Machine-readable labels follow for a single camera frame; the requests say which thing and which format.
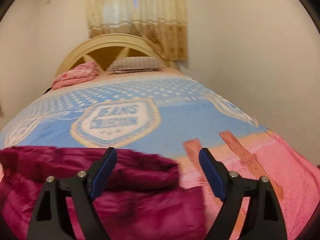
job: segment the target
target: folded pink blanket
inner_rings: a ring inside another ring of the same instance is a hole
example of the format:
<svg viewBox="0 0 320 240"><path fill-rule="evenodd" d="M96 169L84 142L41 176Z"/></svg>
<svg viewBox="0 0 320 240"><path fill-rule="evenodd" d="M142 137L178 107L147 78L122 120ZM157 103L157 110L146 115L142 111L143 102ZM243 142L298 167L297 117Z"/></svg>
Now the folded pink blanket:
<svg viewBox="0 0 320 240"><path fill-rule="evenodd" d="M52 90L90 81L99 75L95 61L80 64L60 74L52 83Z"/></svg>

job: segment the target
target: bed headboard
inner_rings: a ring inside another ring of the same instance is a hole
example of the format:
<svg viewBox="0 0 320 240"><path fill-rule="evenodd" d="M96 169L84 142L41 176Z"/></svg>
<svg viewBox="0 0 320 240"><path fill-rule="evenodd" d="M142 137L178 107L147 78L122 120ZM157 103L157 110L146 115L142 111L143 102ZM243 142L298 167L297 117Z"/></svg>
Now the bed headboard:
<svg viewBox="0 0 320 240"><path fill-rule="evenodd" d="M95 60L101 71L105 71L110 64L124 57L148 56L163 61L167 67L175 67L174 62L159 57L144 39L123 33L105 34L94 37L75 48L64 59L56 76L75 66Z"/></svg>

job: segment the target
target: blue clamp pad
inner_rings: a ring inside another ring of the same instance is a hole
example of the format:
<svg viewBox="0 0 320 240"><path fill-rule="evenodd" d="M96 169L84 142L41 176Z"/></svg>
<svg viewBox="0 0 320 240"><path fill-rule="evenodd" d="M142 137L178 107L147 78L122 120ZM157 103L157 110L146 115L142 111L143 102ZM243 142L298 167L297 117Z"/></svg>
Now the blue clamp pad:
<svg viewBox="0 0 320 240"><path fill-rule="evenodd" d="M228 197L228 170L221 162L217 162L207 148L199 152L199 163L216 197L225 201Z"/></svg>
<svg viewBox="0 0 320 240"><path fill-rule="evenodd" d="M103 157L88 169L87 191L92 201L102 195L116 162L117 152L110 147Z"/></svg>

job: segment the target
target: printed logo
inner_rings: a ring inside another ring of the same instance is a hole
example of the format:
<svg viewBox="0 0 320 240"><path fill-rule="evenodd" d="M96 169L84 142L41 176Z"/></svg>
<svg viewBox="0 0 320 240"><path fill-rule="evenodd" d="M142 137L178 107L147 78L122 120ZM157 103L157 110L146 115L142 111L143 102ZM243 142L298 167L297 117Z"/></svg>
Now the printed logo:
<svg viewBox="0 0 320 240"><path fill-rule="evenodd" d="M153 131L160 123L150 98L95 104L72 124L71 136L86 147L121 147Z"/></svg>

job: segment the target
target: beige curtain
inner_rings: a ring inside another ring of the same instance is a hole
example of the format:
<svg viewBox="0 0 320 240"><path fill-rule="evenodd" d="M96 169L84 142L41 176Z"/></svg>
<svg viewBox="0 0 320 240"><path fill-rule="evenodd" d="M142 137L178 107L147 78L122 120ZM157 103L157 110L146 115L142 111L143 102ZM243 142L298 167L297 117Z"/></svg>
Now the beige curtain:
<svg viewBox="0 0 320 240"><path fill-rule="evenodd" d="M164 59L186 60L185 0L85 0L90 36L140 36Z"/></svg>

